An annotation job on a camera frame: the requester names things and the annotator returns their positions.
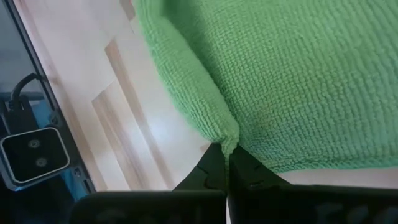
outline black cable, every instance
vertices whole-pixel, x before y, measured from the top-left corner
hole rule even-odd
[[[10,108],[14,109],[16,106],[21,107],[19,105],[19,96],[21,95],[22,89],[32,80],[41,79],[40,76],[36,75],[35,73],[31,73],[30,75],[23,78],[18,84],[14,87],[11,92],[11,101],[10,101]]]

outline light wooden surface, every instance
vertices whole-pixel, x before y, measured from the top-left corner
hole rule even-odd
[[[173,107],[129,0],[15,0],[97,190],[172,189],[209,142]],[[281,174],[398,188],[398,169]]]

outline towel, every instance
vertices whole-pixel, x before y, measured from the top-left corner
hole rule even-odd
[[[398,164],[398,1],[138,0],[176,108],[274,172]]]

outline green microfiber towel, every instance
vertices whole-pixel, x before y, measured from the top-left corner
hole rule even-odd
[[[398,164],[398,1],[138,0],[175,106],[274,172]]]

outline terry cloth texture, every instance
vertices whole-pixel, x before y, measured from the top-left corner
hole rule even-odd
[[[274,172],[398,164],[398,1],[138,0],[175,106]]]

